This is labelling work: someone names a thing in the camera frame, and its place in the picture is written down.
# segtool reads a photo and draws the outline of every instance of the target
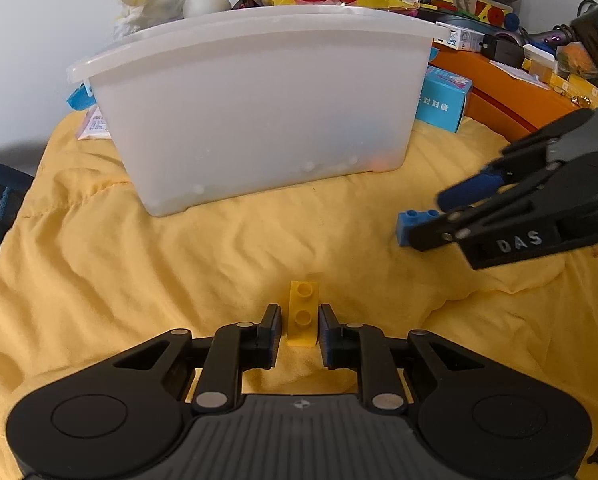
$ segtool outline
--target circular pad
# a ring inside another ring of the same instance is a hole
[[[543,408],[524,397],[500,395],[480,400],[472,409],[479,427],[495,436],[527,438],[543,429]]]
[[[574,474],[591,437],[590,419],[575,399],[523,378],[488,383],[471,371],[423,401],[417,425],[448,466],[466,476],[532,480]]]
[[[113,370],[96,376],[87,368],[17,403],[6,437],[22,471],[64,480],[121,477],[167,452],[183,424],[177,400],[144,371]]]
[[[94,438],[112,433],[127,416],[126,405],[114,397],[84,395],[59,404],[53,412],[52,421],[64,435]]]

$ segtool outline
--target blue lego brick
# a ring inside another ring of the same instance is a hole
[[[408,234],[414,226],[425,224],[426,222],[434,220],[439,216],[439,214],[439,211],[436,209],[428,209],[427,211],[415,211],[414,209],[408,209],[403,213],[399,213],[399,216],[397,216],[396,235],[400,247],[410,246]]]

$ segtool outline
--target lego stud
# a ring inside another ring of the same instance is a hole
[[[310,323],[313,321],[313,316],[307,310],[299,310],[295,314],[295,324],[306,327],[310,326]]]
[[[406,217],[407,217],[408,222],[414,223],[419,218],[419,213],[417,211],[415,211],[414,209],[408,209],[406,211]]]
[[[417,225],[425,224],[440,216],[439,211],[436,209],[428,209],[427,211],[416,211],[414,209],[408,209],[397,215],[397,226],[395,234],[397,237],[397,243],[400,247],[408,247],[410,245],[409,233],[410,229]]]
[[[403,406],[403,397],[396,394],[379,394],[373,397],[373,406],[380,410],[397,410]]]
[[[290,283],[290,301],[286,317],[288,345],[314,346],[317,344],[318,307],[319,283]]]
[[[313,286],[309,282],[301,282],[297,285],[297,295],[302,298],[309,298],[313,294]]]

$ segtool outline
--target cable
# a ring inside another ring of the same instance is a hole
[[[583,1],[582,1],[582,2],[579,4],[578,10],[576,11],[576,15],[577,15],[577,16],[581,16],[581,15],[583,14],[583,8],[584,8],[586,5],[590,5],[590,6],[589,6],[589,7],[586,9],[586,12],[588,12],[588,10],[590,10],[590,9],[594,9],[595,7],[597,7],[597,6],[598,6],[598,3],[597,3],[596,1],[594,1],[594,0],[583,0]]]

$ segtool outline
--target white plastic storage bin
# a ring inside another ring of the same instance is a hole
[[[70,67],[149,213],[398,168],[433,38],[382,10],[240,9],[137,32]]]

